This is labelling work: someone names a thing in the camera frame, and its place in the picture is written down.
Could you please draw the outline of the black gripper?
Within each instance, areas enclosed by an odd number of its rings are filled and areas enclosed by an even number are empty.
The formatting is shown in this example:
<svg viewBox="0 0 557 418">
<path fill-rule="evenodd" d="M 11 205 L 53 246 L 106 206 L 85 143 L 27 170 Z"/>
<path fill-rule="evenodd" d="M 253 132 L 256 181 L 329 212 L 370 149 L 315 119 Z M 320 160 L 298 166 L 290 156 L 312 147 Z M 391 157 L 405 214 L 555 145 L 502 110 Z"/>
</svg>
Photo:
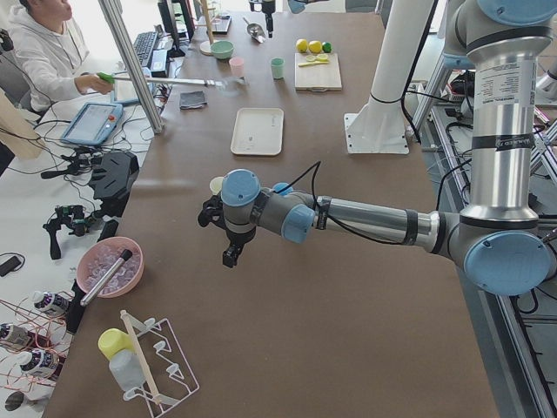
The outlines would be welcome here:
<svg viewBox="0 0 557 418">
<path fill-rule="evenodd" d="M 252 224 L 235 225 L 225 218 L 223 202 L 219 195 L 213 195 L 202 204 L 198 215 L 198 224 L 207 227 L 213 224 L 226 232 L 230 245 L 223 251 L 222 262 L 224 266 L 234 268 L 242 253 L 242 246 L 250 242 L 256 234 L 256 227 Z"/>
<path fill-rule="evenodd" d="M 265 15 L 265 23 L 267 26 L 273 26 L 273 13 L 276 11 L 275 0 L 262 0 L 261 10 Z"/>
</svg>

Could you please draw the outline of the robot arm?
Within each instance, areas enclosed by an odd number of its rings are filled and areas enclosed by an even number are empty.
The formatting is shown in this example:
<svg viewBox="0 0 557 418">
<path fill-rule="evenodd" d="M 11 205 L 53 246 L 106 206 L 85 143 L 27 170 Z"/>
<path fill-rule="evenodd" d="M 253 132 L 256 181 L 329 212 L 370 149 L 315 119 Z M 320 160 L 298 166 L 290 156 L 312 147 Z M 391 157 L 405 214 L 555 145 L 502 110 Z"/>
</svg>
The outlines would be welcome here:
<svg viewBox="0 0 557 418">
<path fill-rule="evenodd" d="M 489 293 L 523 294 L 554 276 L 556 252 L 538 233 L 528 204 L 534 145 L 536 59 L 551 43 L 553 1 L 456 1 L 445 49 L 475 68 L 472 177 L 459 213 L 419 213 L 260 184 L 246 169 L 227 173 L 204 202 L 201 226 L 230 241 L 223 262 L 235 266 L 258 228 L 302 242 L 313 228 L 339 226 L 387 245 L 421 246 L 452 260 Z"/>
</svg>

